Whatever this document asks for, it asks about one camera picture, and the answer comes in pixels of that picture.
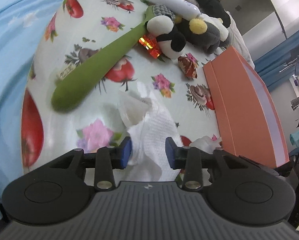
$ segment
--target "orange box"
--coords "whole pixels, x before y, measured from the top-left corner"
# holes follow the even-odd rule
[[[266,85],[229,47],[203,67],[224,150],[275,168],[289,161],[283,129]]]

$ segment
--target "panda plush toy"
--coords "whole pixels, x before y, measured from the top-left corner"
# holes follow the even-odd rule
[[[186,39],[180,33],[170,17],[158,15],[145,23],[147,31],[152,34],[161,51],[170,59],[182,56]]]

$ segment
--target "red candy wrapper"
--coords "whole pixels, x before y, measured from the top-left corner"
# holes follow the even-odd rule
[[[189,79],[197,78],[197,64],[188,57],[178,57],[178,66]]]
[[[141,37],[138,42],[143,45],[148,53],[153,57],[153,58],[158,58],[159,55],[161,55],[162,51],[159,48],[157,41],[154,36],[148,34],[144,35]]]

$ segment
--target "green brush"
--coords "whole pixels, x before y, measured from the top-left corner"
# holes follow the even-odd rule
[[[67,112],[76,108],[116,62],[147,33],[145,22],[157,15],[170,14],[170,11],[164,12],[165,8],[158,5],[149,6],[142,23],[88,58],[60,81],[51,98],[54,110]]]

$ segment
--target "brown wrapper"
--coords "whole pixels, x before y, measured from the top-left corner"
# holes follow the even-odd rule
[[[197,78],[197,64],[191,61],[188,57],[178,57],[178,66],[187,78]]]

